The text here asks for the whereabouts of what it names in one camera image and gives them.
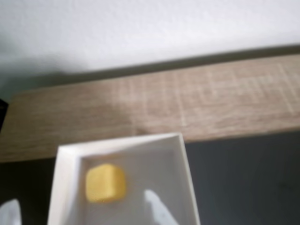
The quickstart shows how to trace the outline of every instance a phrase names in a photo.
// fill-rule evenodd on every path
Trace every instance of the black surface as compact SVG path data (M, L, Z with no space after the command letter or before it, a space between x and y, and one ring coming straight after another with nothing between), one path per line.
M300 132L186 144L202 225L300 224ZM0 164L0 203L46 224L55 159Z
M0 131L2 128L2 124L6 115L6 111L8 110L8 104L0 99Z
M186 149L202 225L300 224L300 132Z

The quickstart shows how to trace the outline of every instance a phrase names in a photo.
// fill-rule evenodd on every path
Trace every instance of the sponge cube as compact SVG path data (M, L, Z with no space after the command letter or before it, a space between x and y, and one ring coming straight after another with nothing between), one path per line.
M86 175L86 197L92 203L109 203L126 194L124 171L112 164L90 169Z

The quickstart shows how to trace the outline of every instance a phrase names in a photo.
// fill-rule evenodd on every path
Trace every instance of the white wall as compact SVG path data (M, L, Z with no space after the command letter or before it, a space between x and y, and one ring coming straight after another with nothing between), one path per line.
M23 59L88 71L298 44L299 9L299 0L0 0L0 71Z

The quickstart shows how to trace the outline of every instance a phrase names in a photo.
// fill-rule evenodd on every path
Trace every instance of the white tray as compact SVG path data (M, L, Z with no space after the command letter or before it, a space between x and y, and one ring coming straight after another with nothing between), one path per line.
M125 199L89 203L85 174L112 163L124 169ZM111 139L60 146L48 225L199 225L181 134Z

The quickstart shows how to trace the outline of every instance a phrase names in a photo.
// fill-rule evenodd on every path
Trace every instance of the wood grain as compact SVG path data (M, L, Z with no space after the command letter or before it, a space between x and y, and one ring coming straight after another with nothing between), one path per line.
M300 55L31 90L14 96L0 162L60 144L182 132L186 142L300 127Z

